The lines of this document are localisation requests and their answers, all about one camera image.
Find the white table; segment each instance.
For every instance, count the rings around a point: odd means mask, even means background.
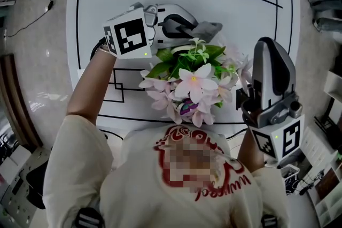
[[[175,3],[198,21],[220,22],[223,24],[221,33],[228,43],[251,58],[258,39],[269,36],[286,49],[295,63],[300,27],[299,0],[68,0],[67,50],[73,88],[79,80],[77,71],[86,68],[91,50],[104,36],[102,23],[137,1],[144,5]],[[142,80],[139,71],[149,69],[149,62],[156,64],[158,59],[116,62],[98,118],[99,126],[133,130],[171,123],[160,118],[163,112],[151,109],[152,99],[138,87]],[[230,135],[245,127],[241,111],[235,110],[235,99],[222,109],[213,108],[216,121],[210,126],[211,130]]]

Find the white t-shirt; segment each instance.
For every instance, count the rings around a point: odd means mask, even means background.
[[[204,160],[194,165],[192,154],[192,164],[181,165],[189,155],[174,149],[179,144],[204,148]],[[71,227],[79,209],[98,197],[106,228],[261,227],[264,214],[288,226],[280,171],[251,174],[215,133],[184,125],[133,131],[114,171],[112,161],[101,131],[79,116],[64,119],[44,181],[50,227]],[[194,187],[194,176],[205,178],[201,188]]]

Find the flower bouquet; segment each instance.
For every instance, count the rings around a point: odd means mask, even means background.
[[[141,71],[144,80],[139,87],[155,100],[152,108],[166,109],[163,117],[201,127],[203,121],[214,123],[212,106],[232,102],[231,89],[239,79],[247,90],[253,60],[242,59],[225,46],[205,45],[198,38],[189,41],[191,45],[158,50],[162,62]]]

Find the floor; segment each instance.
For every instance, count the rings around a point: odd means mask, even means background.
[[[43,12],[48,0],[17,0],[7,17],[7,34],[13,34]],[[65,30],[66,0],[56,0],[53,9],[29,28],[8,38],[1,48],[14,53],[24,100],[45,147],[53,145],[72,93]],[[300,46],[297,57],[297,92],[310,123],[324,112],[328,96],[323,92],[327,71],[338,53],[331,34],[313,27],[307,0],[301,0]]]

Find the tiled floor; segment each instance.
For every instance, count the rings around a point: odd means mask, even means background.
[[[17,0],[7,20],[7,34],[40,16],[48,0]],[[15,54],[22,93],[33,123],[46,147],[51,147],[63,120],[72,87],[67,64],[66,0],[28,29],[8,38],[4,51]],[[307,0],[301,0],[300,46],[297,57],[297,91],[307,122],[326,108],[323,92],[337,45],[330,34],[320,34],[311,24]]]

